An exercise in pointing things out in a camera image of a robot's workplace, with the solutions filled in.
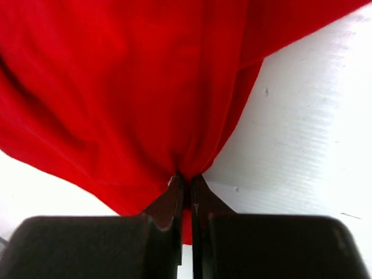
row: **white surface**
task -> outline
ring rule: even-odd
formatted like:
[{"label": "white surface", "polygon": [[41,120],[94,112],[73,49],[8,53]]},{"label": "white surface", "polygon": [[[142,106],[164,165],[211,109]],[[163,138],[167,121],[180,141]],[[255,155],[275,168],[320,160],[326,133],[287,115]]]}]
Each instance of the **white surface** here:
[{"label": "white surface", "polygon": [[[205,174],[239,212],[341,219],[370,271],[371,73],[369,5],[266,59],[236,131]],[[78,187],[1,152],[0,193],[6,238],[29,216],[114,214]],[[189,246],[183,262],[179,277],[191,278]]]}]

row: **red cloth corner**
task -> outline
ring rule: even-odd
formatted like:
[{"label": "red cloth corner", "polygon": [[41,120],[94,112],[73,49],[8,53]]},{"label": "red cloth corner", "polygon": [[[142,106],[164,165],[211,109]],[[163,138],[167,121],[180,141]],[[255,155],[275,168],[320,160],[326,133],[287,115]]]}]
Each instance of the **red cloth corner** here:
[{"label": "red cloth corner", "polygon": [[265,56],[368,2],[1,0],[0,148],[136,214],[213,163]]}]

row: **scratched white surface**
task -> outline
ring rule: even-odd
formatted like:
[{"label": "scratched white surface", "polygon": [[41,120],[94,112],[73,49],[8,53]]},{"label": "scratched white surface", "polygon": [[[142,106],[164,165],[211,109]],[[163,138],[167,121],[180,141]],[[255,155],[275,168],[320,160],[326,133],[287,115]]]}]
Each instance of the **scratched white surface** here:
[{"label": "scratched white surface", "polygon": [[[371,108],[369,5],[265,60],[237,129],[205,178],[238,212],[342,220],[372,273]],[[0,152],[0,236],[39,214],[114,212]],[[191,278],[190,246],[183,263],[179,278]]]}]

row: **scratch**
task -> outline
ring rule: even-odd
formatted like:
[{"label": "scratch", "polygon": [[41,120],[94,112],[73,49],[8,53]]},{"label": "scratch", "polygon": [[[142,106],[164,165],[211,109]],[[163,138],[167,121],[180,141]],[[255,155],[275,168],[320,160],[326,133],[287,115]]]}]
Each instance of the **scratch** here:
[{"label": "scratch", "polygon": [[360,217],[353,216],[353,215],[350,215],[350,214],[347,214],[347,213],[344,213],[344,212],[342,212],[341,215],[349,216],[349,217],[351,217],[351,218],[355,218],[355,219],[359,219],[359,220],[362,219],[362,218],[360,218]]}]

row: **red fabric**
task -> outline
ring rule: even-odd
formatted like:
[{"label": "red fabric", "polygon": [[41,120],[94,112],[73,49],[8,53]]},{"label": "red fabric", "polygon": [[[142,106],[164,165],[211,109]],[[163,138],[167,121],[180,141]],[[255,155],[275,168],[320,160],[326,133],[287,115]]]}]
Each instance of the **red fabric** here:
[{"label": "red fabric", "polygon": [[0,0],[0,148],[138,213],[213,163],[265,56],[367,2]]}]

